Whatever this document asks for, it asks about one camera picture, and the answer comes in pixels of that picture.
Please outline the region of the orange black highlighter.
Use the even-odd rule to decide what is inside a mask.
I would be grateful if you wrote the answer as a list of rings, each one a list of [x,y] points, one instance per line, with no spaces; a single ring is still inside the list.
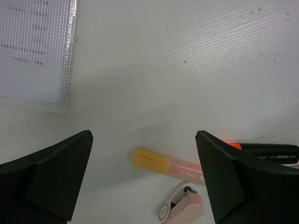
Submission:
[[[244,152],[278,164],[299,162],[299,147],[289,144],[229,143]]]

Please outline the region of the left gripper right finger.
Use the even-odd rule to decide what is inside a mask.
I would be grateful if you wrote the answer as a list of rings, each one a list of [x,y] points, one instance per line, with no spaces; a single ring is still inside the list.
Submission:
[[[217,224],[297,224],[299,170],[241,151],[206,131],[196,145]]]

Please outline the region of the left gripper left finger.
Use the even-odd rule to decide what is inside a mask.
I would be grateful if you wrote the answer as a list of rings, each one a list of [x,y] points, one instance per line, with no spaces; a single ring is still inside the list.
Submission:
[[[2,224],[71,221],[93,145],[84,130],[0,166]]]

